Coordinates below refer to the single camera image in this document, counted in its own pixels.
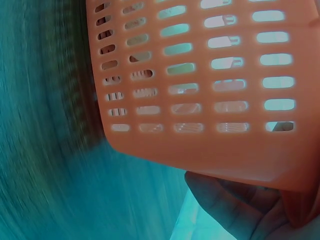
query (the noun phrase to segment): plastic basket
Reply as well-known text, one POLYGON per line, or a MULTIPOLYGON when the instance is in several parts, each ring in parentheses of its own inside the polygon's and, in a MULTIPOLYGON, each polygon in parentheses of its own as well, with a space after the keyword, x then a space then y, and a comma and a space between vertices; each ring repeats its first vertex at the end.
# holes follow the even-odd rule
POLYGON ((314 0, 86 2, 113 148, 280 189, 296 226, 320 212, 314 0))

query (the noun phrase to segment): hand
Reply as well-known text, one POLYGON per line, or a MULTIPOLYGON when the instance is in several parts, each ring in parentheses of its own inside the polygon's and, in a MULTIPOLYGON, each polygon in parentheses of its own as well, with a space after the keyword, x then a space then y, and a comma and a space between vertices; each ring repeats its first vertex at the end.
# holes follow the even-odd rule
POLYGON ((237 240, 319 240, 320 216, 291 227, 280 193, 192 172, 185 174, 200 206, 237 240))

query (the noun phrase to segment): human hand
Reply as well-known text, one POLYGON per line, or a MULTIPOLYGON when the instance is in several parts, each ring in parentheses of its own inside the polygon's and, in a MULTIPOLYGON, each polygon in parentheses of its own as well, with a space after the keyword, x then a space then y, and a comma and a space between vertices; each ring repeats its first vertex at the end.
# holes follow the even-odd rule
POLYGON ((320 216, 293 228, 277 190, 192 172, 185 181, 200 206, 237 240, 320 239, 320 216))

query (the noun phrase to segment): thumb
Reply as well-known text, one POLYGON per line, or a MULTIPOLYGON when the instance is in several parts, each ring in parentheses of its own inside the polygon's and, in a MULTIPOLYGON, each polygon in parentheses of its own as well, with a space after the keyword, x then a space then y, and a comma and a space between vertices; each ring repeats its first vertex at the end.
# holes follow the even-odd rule
POLYGON ((238 240, 251 238, 263 214, 227 192, 214 177, 187 172, 185 181, 200 206, 238 240))

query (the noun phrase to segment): orange plastic basket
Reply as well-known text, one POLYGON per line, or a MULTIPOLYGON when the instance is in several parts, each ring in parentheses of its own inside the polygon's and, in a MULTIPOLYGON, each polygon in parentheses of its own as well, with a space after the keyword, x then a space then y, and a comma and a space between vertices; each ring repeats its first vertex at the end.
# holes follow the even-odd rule
POLYGON ((113 148, 280 189, 296 226, 320 213, 314 0, 86 3, 98 103, 113 148))

